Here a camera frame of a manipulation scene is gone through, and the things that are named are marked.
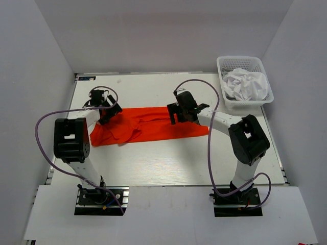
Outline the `orange t shirt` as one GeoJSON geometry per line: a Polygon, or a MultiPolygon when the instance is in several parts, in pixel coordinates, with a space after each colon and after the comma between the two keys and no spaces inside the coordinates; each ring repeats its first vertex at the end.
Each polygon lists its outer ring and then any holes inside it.
{"type": "Polygon", "coordinates": [[[124,108],[104,125],[96,124],[90,134],[94,147],[135,142],[199,137],[207,126],[192,122],[171,124],[166,107],[124,108]]]}

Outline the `white t shirt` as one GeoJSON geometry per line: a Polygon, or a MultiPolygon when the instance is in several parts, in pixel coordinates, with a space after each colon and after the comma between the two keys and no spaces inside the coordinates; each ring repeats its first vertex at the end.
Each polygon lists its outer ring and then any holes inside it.
{"type": "Polygon", "coordinates": [[[268,80],[262,72],[241,68],[225,71],[222,83],[226,96],[236,101],[263,101],[269,93],[268,80]]]}

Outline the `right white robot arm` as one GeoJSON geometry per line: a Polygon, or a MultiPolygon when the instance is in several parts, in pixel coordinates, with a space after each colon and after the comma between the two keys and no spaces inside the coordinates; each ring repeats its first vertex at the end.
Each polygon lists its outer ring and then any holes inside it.
{"type": "Polygon", "coordinates": [[[171,124],[190,122],[207,126],[230,138],[237,158],[235,175],[230,182],[231,199],[241,204],[249,198],[259,162],[270,148],[270,142],[257,118],[216,112],[207,104],[198,105],[189,91],[174,92],[176,102],[167,105],[171,124]]]}

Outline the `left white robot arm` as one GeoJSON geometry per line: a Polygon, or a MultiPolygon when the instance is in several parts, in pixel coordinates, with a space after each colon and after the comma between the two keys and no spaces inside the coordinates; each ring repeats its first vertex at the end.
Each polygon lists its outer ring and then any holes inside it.
{"type": "Polygon", "coordinates": [[[71,118],[58,118],[54,124],[54,155],[70,166],[83,184],[94,187],[90,197],[96,203],[104,203],[108,191],[105,182],[91,160],[88,128],[92,125],[107,125],[123,110],[105,86],[97,86],[89,92],[89,100],[83,110],[71,118]]]}

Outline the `blue label sticker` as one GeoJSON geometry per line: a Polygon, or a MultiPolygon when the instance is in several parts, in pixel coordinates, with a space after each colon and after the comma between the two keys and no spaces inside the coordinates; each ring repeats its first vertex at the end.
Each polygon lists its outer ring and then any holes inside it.
{"type": "Polygon", "coordinates": [[[95,79],[96,79],[96,76],[78,77],[78,81],[94,81],[95,79]]]}

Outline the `white plastic basket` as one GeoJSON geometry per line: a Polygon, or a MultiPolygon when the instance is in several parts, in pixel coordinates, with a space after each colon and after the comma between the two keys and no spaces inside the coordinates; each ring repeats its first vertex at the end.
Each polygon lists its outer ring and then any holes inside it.
{"type": "Polygon", "coordinates": [[[221,56],[217,58],[217,70],[226,107],[253,108],[273,102],[273,92],[259,58],[221,56]]]}

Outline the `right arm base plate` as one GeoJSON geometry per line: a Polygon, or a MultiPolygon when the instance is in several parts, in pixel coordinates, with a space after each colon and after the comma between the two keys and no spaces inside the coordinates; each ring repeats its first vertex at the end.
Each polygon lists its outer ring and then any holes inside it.
{"type": "Polygon", "coordinates": [[[236,195],[220,197],[214,191],[209,196],[213,199],[215,217],[263,216],[262,208],[255,208],[261,203],[257,188],[250,190],[242,199],[239,199],[236,195]]]}

